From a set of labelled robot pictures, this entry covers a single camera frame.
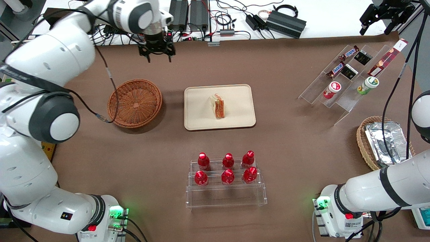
empty wicker basket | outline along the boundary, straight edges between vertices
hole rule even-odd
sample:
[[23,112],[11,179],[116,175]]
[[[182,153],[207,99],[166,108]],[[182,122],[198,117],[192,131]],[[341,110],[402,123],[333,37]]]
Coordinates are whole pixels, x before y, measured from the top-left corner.
[[[119,105],[114,123],[125,128],[137,128],[151,122],[161,109],[163,98],[154,83],[134,79],[117,87]],[[115,91],[107,103],[107,113],[115,116],[117,96]]]
[[[391,121],[388,118],[385,118],[385,122]],[[369,123],[374,122],[382,122],[382,117],[380,116],[372,116],[365,119],[361,125],[357,129],[357,143],[360,149],[361,155],[363,156],[364,161],[366,161],[367,165],[372,170],[381,169],[379,164],[377,163],[375,157],[373,156],[373,151],[370,148],[369,141],[367,140],[366,133],[364,132],[364,126]],[[409,150],[411,151],[412,156],[415,156],[414,148],[412,148],[412,144],[409,142]]]

aluminum foil tray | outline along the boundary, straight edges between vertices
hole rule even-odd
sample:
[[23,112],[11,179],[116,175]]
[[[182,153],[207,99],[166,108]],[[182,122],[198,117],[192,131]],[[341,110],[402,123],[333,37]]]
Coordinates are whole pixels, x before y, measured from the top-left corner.
[[396,122],[385,122],[384,123],[384,135],[387,142],[388,150],[384,145],[384,138],[382,136],[382,123],[375,122],[364,126],[364,130],[372,148],[375,160],[381,167],[394,165],[401,163],[406,160],[406,139],[403,135],[400,124]]

acrylic shelf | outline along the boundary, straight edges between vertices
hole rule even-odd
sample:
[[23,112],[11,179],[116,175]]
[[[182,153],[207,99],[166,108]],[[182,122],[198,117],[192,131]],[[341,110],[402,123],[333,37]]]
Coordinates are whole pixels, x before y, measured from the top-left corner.
[[242,174],[245,169],[240,168],[241,158],[234,158],[234,160],[232,170],[235,179],[232,184],[222,184],[221,174],[224,172],[222,159],[216,159],[210,161],[211,170],[205,171],[209,180],[206,186],[198,186],[194,182],[194,175],[199,170],[199,165],[197,160],[191,161],[187,178],[186,207],[192,209],[242,205],[263,206],[267,204],[266,187],[257,162],[254,162],[254,166],[257,168],[257,179],[246,184],[242,181]]
[[[342,73],[337,74],[333,79],[327,77],[326,74],[333,70],[340,63],[341,60],[339,59],[339,56],[348,52],[352,48],[352,46],[347,45],[299,96],[299,99],[304,99],[310,104],[314,104],[315,101],[319,101],[327,108],[331,108],[334,104],[337,104],[343,108],[344,113],[334,125],[346,117],[357,105],[357,103],[365,96],[359,94],[357,92],[357,88],[366,78],[370,77],[370,75],[367,74],[370,69],[382,58],[385,53],[391,49],[391,47],[385,45],[379,52],[377,52],[365,45],[363,48],[361,48],[361,50],[372,56],[372,59],[366,63],[366,65],[363,65],[354,59],[356,53],[344,61],[345,64],[350,65],[358,72],[357,75],[355,75],[351,80],[345,77]],[[383,71],[384,70],[382,70],[376,77],[379,77]],[[339,82],[342,86],[342,89],[331,99],[327,99],[323,96],[323,92],[332,81]]]

brown mat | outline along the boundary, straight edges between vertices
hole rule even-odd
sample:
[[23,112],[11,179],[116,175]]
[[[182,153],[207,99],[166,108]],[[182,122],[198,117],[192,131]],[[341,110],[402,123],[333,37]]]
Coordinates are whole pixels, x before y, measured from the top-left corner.
[[[404,57],[399,55],[381,76],[381,84],[338,125],[339,109],[311,106],[297,99],[345,45],[380,49],[398,36],[251,40],[176,45],[177,56],[138,55],[135,46],[103,47],[116,84],[142,78],[163,93],[164,106],[148,126],[126,130],[100,122],[77,102],[78,133],[58,146],[53,159],[61,187],[71,192],[110,194],[130,208],[130,217],[150,242],[173,241],[312,241],[315,194],[329,184],[344,183],[371,169],[356,143],[365,118],[381,115]],[[387,116],[406,130],[411,71],[394,94]],[[253,128],[189,132],[184,128],[184,90],[193,86],[249,84],[257,124]],[[112,86],[99,56],[68,88],[106,114]],[[429,146],[412,131],[417,153]],[[189,160],[204,151],[211,158],[227,152],[240,156],[254,150],[267,187],[268,204],[257,207],[185,208]],[[74,242],[73,235],[30,230],[41,242]],[[319,237],[317,241],[342,239]],[[362,241],[367,240],[368,231]],[[381,242],[428,241],[430,231],[413,227],[409,211],[384,222]],[[18,230],[0,230],[0,241],[30,241]]]

black device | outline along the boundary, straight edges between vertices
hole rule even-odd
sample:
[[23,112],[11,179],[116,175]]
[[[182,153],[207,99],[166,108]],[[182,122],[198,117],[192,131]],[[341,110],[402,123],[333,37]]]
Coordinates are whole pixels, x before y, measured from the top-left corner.
[[257,22],[259,29],[262,30],[267,28],[267,23],[262,18],[260,18],[260,16],[254,14],[252,18]]
[[206,31],[209,29],[208,0],[191,0],[190,29],[191,31]]
[[384,33],[389,34],[398,24],[404,24],[415,10],[412,0],[383,0],[379,6],[370,4],[360,18],[362,29],[360,34],[364,35],[369,26],[381,19],[391,19]]
[[170,30],[184,30],[188,19],[188,1],[171,0],[169,13],[173,16],[173,22],[168,26]]
[[354,68],[352,68],[350,65],[346,64],[345,67],[342,69],[341,73],[348,79],[354,78],[358,71],[356,71]]
[[296,39],[300,38],[304,27],[306,27],[306,21],[277,11],[272,11],[266,22],[270,30]]
[[257,30],[258,29],[258,23],[257,21],[251,16],[251,15],[246,15],[246,23],[251,27],[252,30]]
[[354,59],[356,59],[362,65],[366,65],[372,58],[373,57],[364,50],[359,51],[354,57]]

